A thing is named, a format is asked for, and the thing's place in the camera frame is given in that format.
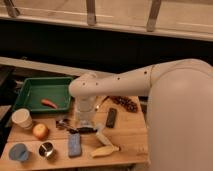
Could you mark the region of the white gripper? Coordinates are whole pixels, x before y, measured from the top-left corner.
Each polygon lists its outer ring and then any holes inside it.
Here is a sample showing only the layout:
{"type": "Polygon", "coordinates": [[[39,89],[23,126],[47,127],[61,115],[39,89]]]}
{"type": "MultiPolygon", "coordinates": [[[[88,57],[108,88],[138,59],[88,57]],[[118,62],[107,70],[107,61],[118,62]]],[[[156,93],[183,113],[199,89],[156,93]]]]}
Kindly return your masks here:
{"type": "Polygon", "coordinates": [[[77,97],[75,99],[74,112],[77,127],[94,127],[91,120],[95,114],[95,101],[95,97],[77,97]]]}

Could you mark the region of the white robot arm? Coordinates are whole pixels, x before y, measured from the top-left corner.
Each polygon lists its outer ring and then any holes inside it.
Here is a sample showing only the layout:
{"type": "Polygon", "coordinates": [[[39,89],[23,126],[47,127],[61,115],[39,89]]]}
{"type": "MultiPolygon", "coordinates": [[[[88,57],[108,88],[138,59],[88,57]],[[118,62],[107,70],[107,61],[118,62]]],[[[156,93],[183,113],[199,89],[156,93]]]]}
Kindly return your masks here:
{"type": "Polygon", "coordinates": [[[213,171],[213,66],[198,59],[160,63],[69,85],[77,104],[98,95],[146,96],[147,171],[213,171]]]}

